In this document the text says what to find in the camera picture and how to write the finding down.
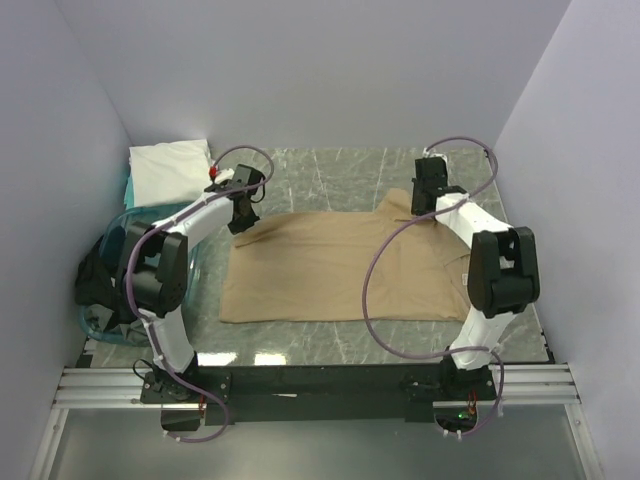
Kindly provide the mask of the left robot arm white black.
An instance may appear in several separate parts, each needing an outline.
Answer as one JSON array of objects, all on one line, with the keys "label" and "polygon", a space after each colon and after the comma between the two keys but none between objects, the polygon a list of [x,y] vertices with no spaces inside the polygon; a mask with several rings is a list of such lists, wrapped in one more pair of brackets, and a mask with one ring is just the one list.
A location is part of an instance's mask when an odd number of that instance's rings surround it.
[{"label": "left robot arm white black", "polygon": [[176,401],[193,399],[200,388],[198,374],[189,370],[196,353],[181,313],[189,286],[189,255],[222,228],[237,234],[254,226],[259,217],[252,197],[264,189],[267,179],[261,171],[239,164],[177,213],[153,224],[135,222],[126,231],[119,288],[146,331],[154,364],[169,372],[164,389]]}]

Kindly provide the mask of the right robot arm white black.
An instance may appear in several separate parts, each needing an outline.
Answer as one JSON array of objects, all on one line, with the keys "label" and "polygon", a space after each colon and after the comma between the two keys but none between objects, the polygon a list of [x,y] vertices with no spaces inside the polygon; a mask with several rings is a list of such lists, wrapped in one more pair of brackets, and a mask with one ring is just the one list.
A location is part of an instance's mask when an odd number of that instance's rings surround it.
[{"label": "right robot arm white black", "polygon": [[411,213],[433,214],[470,248],[467,294],[471,308],[451,344],[454,365],[441,371],[444,395],[460,399],[474,386],[471,370],[485,367],[507,326],[540,295],[535,236],[481,208],[448,183],[445,157],[415,161]]}]

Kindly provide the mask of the beige t shirt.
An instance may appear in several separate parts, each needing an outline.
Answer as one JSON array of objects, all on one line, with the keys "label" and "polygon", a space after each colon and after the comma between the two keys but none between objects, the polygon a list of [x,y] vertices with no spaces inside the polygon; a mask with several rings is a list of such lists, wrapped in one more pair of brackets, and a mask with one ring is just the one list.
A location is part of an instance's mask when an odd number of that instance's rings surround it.
[{"label": "beige t shirt", "polygon": [[411,220],[410,194],[373,212],[279,214],[237,235],[223,283],[224,323],[371,319],[459,321],[470,310],[470,250],[447,227]]}]

